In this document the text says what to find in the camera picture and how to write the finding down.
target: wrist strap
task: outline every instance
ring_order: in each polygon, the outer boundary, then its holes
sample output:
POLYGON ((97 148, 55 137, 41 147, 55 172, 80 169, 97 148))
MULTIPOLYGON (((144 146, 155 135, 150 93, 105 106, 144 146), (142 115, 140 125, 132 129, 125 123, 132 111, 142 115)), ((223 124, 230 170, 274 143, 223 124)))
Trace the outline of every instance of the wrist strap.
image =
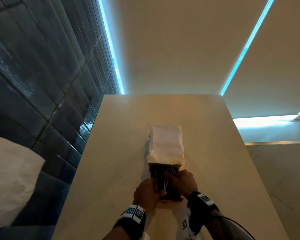
POLYGON ((189 228, 197 235, 201 227, 209 221, 211 211, 219 208, 215 205, 215 202, 208 198, 203 193, 193 192, 188 198, 188 207, 190 208, 191 215, 189 219, 189 228))
POLYGON ((121 226, 131 240, 138 240, 142 237, 146 224, 145 210, 138 205, 131 205, 121 215, 115 227, 121 226))

